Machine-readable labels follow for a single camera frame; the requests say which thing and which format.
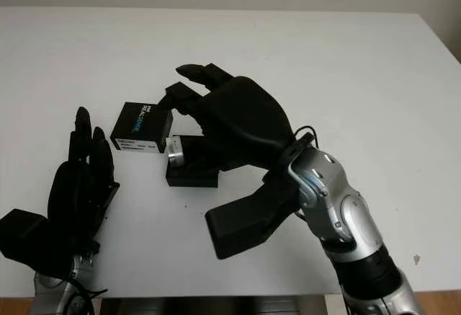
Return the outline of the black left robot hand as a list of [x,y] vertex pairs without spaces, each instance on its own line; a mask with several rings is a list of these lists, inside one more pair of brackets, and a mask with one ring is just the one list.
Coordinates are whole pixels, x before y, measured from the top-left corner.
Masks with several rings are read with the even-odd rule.
[[97,254],[95,239],[120,184],[104,131],[93,128],[89,111],[79,107],[68,159],[55,173],[48,199],[52,230],[74,254]]

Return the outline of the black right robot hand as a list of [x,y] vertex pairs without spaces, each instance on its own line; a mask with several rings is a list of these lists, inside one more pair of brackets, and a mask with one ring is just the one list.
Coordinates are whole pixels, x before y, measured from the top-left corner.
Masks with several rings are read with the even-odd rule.
[[208,89],[204,96],[182,82],[165,90],[161,110],[191,116],[202,129],[212,165],[271,169],[295,136],[280,104],[254,80],[232,76],[213,63],[186,64],[176,72]]

